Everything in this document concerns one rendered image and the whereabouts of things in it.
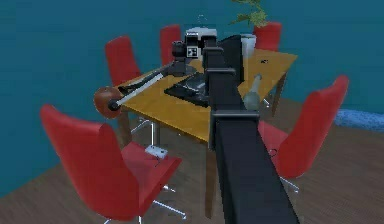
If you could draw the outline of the white cylindrical pot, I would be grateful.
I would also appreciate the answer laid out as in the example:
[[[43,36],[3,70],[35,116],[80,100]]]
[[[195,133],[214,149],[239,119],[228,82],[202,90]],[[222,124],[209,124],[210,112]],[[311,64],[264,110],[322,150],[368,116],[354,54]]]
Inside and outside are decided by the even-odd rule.
[[[242,34],[242,55],[244,58],[249,58],[255,49],[257,37],[253,34]]]

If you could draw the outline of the green house plant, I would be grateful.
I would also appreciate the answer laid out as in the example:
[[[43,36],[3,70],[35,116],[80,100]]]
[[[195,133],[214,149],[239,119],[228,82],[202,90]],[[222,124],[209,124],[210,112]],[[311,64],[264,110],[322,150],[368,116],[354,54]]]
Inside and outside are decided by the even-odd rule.
[[[248,25],[253,25],[258,28],[267,25],[267,14],[261,6],[261,0],[231,0],[239,4],[245,4],[250,7],[247,13],[238,13],[235,20],[230,24],[236,24],[246,21]]]

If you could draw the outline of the red chair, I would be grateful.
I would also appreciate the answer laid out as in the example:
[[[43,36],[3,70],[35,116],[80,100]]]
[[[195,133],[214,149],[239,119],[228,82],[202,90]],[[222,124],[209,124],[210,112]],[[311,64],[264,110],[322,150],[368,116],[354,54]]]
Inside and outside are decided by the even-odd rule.
[[[107,123],[66,115],[46,104],[44,130],[81,200],[107,220],[140,220],[182,160],[159,158],[136,142],[121,148]]]
[[[163,27],[160,30],[160,56],[163,65],[173,60],[172,43],[181,40],[181,29],[178,24]]]
[[[135,60],[133,46],[128,36],[119,36],[105,44],[105,56],[114,86],[141,75]]]
[[[259,122],[258,130],[280,179],[295,193],[300,188],[290,179],[302,176],[312,167],[343,103],[348,85],[349,78],[340,75],[329,87],[311,92],[290,133],[267,122]]]
[[[277,51],[279,49],[282,24],[280,22],[268,22],[263,27],[254,27],[256,36],[256,49]]]

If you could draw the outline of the blue cloth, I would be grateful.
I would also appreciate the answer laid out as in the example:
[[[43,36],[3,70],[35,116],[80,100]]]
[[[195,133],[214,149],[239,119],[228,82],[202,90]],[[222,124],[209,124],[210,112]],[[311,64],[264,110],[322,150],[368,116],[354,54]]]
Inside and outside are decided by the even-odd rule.
[[[338,126],[384,133],[384,114],[339,109],[334,122]]]

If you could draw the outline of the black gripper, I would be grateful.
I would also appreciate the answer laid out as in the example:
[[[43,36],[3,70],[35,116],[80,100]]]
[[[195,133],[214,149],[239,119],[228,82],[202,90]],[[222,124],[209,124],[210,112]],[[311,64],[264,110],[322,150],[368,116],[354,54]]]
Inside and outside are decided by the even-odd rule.
[[[155,70],[151,74],[146,75],[133,83],[125,86],[119,86],[118,90],[122,94],[127,95],[119,100],[111,99],[108,102],[108,108],[111,111],[119,110],[125,102],[143,92],[151,85],[155,84],[157,81],[163,78],[163,75],[167,75],[169,73],[173,76],[187,76],[192,75],[195,72],[195,69],[188,65],[190,60],[186,59],[186,45],[183,41],[172,42],[172,55],[174,56],[172,63],[163,66],[158,70]]]

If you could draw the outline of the grey glass bottle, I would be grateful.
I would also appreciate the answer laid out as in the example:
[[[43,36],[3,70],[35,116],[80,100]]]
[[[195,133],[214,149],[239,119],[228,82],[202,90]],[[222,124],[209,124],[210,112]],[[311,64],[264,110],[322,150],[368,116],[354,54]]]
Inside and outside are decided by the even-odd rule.
[[[258,110],[260,108],[259,86],[262,80],[262,75],[257,74],[254,77],[253,84],[250,90],[243,98],[244,106],[247,110]]]

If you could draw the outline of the wooden dining table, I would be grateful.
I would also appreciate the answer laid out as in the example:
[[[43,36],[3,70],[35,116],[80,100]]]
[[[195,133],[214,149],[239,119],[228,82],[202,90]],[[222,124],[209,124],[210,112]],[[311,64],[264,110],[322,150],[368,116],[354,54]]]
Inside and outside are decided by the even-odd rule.
[[[168,75],[123,105],[208,144],[205,215],[220,188],[225,224],[299,224],[258,131],[259,117],[244,108],[230,68],[208,68],[210,106],[164,93],[179,79]]]

